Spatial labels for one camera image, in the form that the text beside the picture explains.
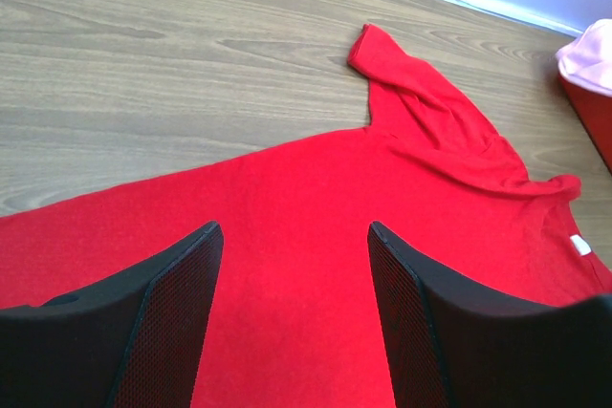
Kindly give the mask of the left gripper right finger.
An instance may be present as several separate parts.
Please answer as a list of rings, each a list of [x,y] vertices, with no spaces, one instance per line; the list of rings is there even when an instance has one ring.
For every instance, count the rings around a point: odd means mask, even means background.
[[[399,407],[607,407],[611,298],[561,308],[475,282],[374,223],[367,244]]]

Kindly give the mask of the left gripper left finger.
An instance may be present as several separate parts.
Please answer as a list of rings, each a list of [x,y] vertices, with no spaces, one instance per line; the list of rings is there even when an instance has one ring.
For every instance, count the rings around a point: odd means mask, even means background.
[[[90,286],[3,309],[2,406],[189,406],[223,245],[209,222]]]

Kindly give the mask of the red plastic bin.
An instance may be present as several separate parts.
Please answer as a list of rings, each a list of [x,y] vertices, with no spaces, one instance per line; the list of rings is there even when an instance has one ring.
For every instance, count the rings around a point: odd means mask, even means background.
[[[561,75],[558,80],[603,163],[611,171],[611,97],[583,89]]]

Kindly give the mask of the red t-shirt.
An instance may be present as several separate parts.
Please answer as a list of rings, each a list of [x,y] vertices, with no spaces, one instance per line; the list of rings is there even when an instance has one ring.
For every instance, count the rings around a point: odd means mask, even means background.
[[[37,305],[215,221],[225,243],[196,407],[390,407],[371,223],[497,290],[552,306],[608,293],[570,210],[428,63],[363,28],[368,126],[124,184],[1,221],[1,304]]]

